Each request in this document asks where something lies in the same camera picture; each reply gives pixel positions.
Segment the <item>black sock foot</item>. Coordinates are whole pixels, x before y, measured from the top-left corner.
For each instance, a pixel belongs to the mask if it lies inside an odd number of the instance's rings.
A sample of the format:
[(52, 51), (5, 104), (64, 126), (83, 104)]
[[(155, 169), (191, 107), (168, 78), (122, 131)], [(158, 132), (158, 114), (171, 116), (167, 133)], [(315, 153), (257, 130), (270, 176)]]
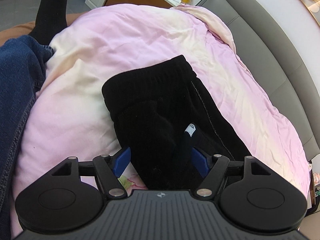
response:
[(29, 35), (39, 44), (48, 45), (52, 38), (67, 27), (67, 0), (41, 0), (35, 27)]

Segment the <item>black pants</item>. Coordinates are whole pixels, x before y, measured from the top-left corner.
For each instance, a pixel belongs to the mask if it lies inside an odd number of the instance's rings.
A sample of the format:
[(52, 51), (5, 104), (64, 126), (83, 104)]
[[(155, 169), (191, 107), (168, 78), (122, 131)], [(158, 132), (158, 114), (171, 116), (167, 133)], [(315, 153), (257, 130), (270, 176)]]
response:
[(117, 139), (149, 190), (197, 187), (192, 148), (236, 161), (249, 155), (182, 55), (117, 74), (101, 91)]

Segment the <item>blue jeans leg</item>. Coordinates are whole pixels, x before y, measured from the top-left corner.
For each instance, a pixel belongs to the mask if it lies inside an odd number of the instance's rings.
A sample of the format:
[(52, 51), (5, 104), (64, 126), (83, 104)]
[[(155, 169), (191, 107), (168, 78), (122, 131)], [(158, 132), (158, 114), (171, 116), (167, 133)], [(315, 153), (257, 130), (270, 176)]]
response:
[(23, 35), (1, 46), (1, 239), (11, 238), (10, 189), (21, 137), (54, 51)]

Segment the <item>pink floral duvet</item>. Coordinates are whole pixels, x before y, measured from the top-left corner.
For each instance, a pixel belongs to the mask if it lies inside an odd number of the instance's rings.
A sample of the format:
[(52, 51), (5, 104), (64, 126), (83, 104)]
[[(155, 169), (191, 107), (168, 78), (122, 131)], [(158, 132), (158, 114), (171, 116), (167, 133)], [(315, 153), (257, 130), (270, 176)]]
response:
[[(51, 45), (14, 180), (15, 239), (304, 238), (298, 228), (310, 179), (302, 143), (218, 16), (188, 5), (112, 5), (80, 16)], [(149, 190), (130, 161), (118, 179), (127, 198), (106, 199), (93, 159), (127, 147), (117, 139), (104, 83), (180, 55), (249, 155), (229, 159), (215, 198), (196, 198), (199, 185)]]

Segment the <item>grey padded headboard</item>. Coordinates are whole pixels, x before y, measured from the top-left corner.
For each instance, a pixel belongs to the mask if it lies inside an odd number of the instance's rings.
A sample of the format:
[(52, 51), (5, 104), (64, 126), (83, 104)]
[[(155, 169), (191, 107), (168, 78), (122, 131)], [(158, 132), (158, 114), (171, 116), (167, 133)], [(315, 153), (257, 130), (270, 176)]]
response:
[(295, 127), (307, 160), (319, 154), (319, 93), (298, 51), (256, 0), (200, 0), (231, 30), (236, 53)]

